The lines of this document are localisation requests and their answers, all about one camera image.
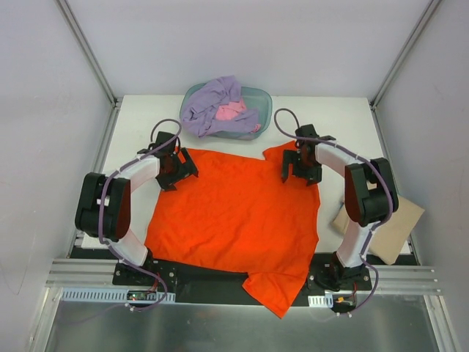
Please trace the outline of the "front aluminium rail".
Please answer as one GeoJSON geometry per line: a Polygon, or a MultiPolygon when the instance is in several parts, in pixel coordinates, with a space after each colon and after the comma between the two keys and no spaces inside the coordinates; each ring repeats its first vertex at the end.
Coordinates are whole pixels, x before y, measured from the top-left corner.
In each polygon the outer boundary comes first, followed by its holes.
{"type": "MultiPolygon", "coordinates": [[[[46,284],[49,287],[110,287],[114,285],[118,262],[116,260],[56,259],[53,261],[46,284]]],[[[156,263],[156,271],[165,282],[176,284],[185,276],[197,279],[243,281],[246,274],[214,271],[180,264],[156,263]]],[[[426,266],[376,265],[358,280],[357,288],[377,294],[441,296],[443,288],[433,268],[426,266]]]]}

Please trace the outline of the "right aluminium frame post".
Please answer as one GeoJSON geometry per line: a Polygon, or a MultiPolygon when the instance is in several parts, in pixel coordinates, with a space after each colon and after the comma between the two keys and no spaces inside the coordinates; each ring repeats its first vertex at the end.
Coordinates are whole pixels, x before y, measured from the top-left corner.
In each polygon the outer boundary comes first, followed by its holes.
{"type": "Polygon", "coordinates": [[[428,27],[430,21],[434,17],[440,5],[443,3],[442,0],[431,0],[426,4],[423,12],[420,14],[416,24],[413,26],[410,31],[407,39],[405,40],[403,46],[401,47],[399,53],[397,54],[395,60],[393,61],[390,69],[385,75],[381,85],[379,86],[377,92],[374,94],[373,98],[369,101],[369,106],[371,111],[375,111],[379,106],[382,99],[385,97],[385,94],[391,87],[391,84],[398,76],[399,71],[402,69],[402,66],[406,62],[407,58],[411,54],[412,50],[416,46],[417,42],[421,38],[425,29],[428,27]]]}

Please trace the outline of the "aluminium frame post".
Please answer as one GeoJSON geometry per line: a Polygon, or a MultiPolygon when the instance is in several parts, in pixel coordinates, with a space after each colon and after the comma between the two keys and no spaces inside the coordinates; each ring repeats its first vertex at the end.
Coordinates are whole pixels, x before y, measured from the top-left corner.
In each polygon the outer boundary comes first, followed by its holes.
{"type": "Polygon", "coordinates": [[[86,38],[86,35],[81,28],[80,23],[78,22],[77,17],[75,16],[72,7],[70,6],[69,1],[66,0],[55,0],[55,5],[58,7],[59,12],[64,18],[65,23],[67,24],[69,30],[72,33],[75,41],[77,42],[86,62],[89,65],[94,77],[96,78],[100,88],[102,89],[106,99],[111,104],[112,107],[117,106],[119,99],[115,95],[111,85],[106,78],[105,73],[103,72],[100,63],[95,56],[95,53],[92,50],[89,41],[86,38]]]}
{"type": "Polygon", "coordinates": [[[440,5],[443,3],[442,0],[431,0],[426,4],[423,12],[420,14],[416,24],[413,26],[410,31],[407,39],[405,40],[403,46],[401,47],[399,53],[397,54],[395,60],[393,61],[390,69],[385,75],[381,85],[379,86],[377,92],[374,94],[373,98],[369,101],[369,106],[371,111],[375,111],[379,106],[382,99],[385,97],[385,94],[391,87],[391,84],[398,76],[399,71],[402,69],[402,66],[406,62],[407,58],[411,54],[412,50],[416,46],[417,42],[421,38],[425,29],[428,27],[430,21],[434,17],[440,5]]]}

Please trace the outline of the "orange t shirt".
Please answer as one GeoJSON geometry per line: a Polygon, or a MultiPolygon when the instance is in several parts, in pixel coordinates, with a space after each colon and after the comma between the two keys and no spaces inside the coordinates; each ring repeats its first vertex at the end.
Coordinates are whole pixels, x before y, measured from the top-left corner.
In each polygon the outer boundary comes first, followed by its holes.
{"type": "Polygon", "coordinates": [[[262,159],[190,150],[199,174],[160,193],[146,246],[158,259],[247,274],[243,289],[284,317],[319,241],[319,189],[281,179],[282,156],[294,148],[268,148],[262,159]]]}

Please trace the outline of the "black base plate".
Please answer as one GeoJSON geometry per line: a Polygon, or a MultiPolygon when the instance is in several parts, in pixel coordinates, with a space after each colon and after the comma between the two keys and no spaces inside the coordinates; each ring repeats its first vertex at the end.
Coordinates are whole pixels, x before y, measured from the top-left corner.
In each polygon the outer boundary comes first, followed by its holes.
{"type": "MultiPolygon", "coordinates": [[[[303,284],[300,292],[294,300],[293,306],[300,307],[307,304],[307,296],[322,296],[325,290],[314,282],[314,276],[328,266],[331,253],[316,254],[311,260],[309,277],[303,284]]],[[[117,264],[117,259],[107,249],[82,249],[75,247],[71,258],[81,260],[114,260],[111,265],[111,283],[117,287],[140,286],[148,288],[154,280],[150,276],[140,273],[123,264],[117,264]]],[[[367,260],[372,265],[384,265],[377,256],[368,254],[367,260]]],[[[248,278],[247,274],[229,273],[217,271],[182,263],[156,260],[155,270],[162,277],[170,293],[175,293],[176,302],[190,304],[234,304],[234,305],[260,305],[242,288],[242,284],[248,278]]],[[[393,266],[417,266],[413,254],[401,254],[393,265],[384,265],[386,268],[393,266]]],[[[369,292],[372,284],[366,281],[364,272],[350,283],[342,285],[346,292],[358,288],[360,291],[369,292]]]]}

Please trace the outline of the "pink t shirt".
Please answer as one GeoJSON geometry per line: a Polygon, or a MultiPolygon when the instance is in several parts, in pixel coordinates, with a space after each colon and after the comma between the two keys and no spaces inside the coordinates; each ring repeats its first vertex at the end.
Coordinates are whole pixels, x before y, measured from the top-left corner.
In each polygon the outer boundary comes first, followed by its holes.
{"type": "Polygon", "coordinates": [[[215,120],[221,123],[226,132],[254,133],[261,128],[259,111],[249,109],[242,98],[220,105],[215,113],[215,120]]]}

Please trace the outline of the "left aluminium frame post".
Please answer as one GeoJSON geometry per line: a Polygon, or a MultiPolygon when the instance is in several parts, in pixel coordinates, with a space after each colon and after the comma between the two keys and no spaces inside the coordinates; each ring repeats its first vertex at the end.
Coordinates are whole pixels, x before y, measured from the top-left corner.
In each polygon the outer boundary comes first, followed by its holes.
{"type": "Polygon", "coordinates": [[[103,72],[100,63],[95,56],[95,53],[92,50],[89,41],[86,38],[86,35],[81,28],[80,23],[78,22],[77,17],[75,16],[72,7],[70,6],[69,1],[66,0],[55,0],[55,5],[58,7],[59,12],[64,18],[65,23],[67,24],[69,30],[72,33],[75,41],[77,42],[86,62],[89,65],[94,77],[96,78],[100,88],[102,89],[106,99],[111,104],[112,107],[117,106],[119,99],[115,95],[111,85],[106,78],[105,73],[103,72]]]}

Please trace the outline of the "lilac t shirt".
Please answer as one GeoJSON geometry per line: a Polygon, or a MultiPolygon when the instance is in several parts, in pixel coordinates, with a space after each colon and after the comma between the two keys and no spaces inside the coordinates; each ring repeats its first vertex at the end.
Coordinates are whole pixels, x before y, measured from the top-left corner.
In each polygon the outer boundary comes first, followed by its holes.
{"type": "Polygon", "coordinates": [[[222,76],[207,82],[195,91],[182,105],[180,121],[188,132],[199,138],[224,131],[215,120],[220,105],[239,101],[241,84],[234,76],[222,76]]]}

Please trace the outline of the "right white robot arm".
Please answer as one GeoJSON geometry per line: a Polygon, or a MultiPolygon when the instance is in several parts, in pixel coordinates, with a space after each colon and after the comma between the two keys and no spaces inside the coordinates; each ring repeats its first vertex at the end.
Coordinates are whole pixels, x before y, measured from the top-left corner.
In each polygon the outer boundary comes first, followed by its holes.
{"type": "Polygon", "coordinates": [[[312,124],[295,130],[295,149],[283,153],[281,179],[290,175],[307,186],[322,181],[324,166],[344,180],[344,206],[349,224],[335,252],[338,266],[330,270],[330,282],[347,289],[356,280],[354,268],[362,266],[377,228],[399,207],[394,176],[385,158],[366,159],[341,146],[332,136],[319,136],[312,124]]]}

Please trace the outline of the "brown cardboard sheet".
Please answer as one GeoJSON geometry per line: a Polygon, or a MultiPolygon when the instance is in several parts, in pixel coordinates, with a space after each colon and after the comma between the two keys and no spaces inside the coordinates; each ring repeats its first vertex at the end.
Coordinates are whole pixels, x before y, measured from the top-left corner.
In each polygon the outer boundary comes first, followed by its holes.
{"type": "Polygon", "coordinates": [[[377,255],[387,265],[397,261],[407,238],[424,213],[423,208],[404,197],[399,196],[398,200],[398,210],[393,213],[390,220],[374,231],[370,241],[367,240],[367,236],[372,225],[362,227],[350,220],[345,206],[341,206],[332,226],[344,236],[336,251],[342,266],[354,268],[362,265],[364,258],[362,250],[377,255]]]}

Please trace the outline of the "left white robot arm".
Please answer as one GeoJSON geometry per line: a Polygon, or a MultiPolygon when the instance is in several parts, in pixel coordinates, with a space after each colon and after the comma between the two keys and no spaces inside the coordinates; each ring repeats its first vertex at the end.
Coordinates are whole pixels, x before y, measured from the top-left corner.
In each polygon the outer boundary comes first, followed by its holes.
{"type": "Polygon", "coordinates": [[[153,256],[130,228],[131,195],[149,181],[157,182],[161,191],[175,191],[178,182],[198,175],[179,136],[161,131],[146,149],[111,174],[90,172],[84,177],[75,227],[129,265],[129,275],[138,285],[148,285],[155,276],[153,256]]]}

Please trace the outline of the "teal plastic basket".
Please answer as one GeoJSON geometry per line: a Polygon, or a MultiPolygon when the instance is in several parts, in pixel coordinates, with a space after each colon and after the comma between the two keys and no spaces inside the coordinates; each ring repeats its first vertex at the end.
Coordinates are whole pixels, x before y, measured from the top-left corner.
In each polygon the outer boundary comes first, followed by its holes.
{"type": "Polygon", "coordinates": [[[271,96],[266,91],[253,87],[241,87],[241,95],[248,109],[256,109],[259,112],[259,129],[253,133],[232,133],[220,131],[212,134],[213,137],[221,139],[252,141],[257,139],[268,129],[273,110],[271,96]]]}

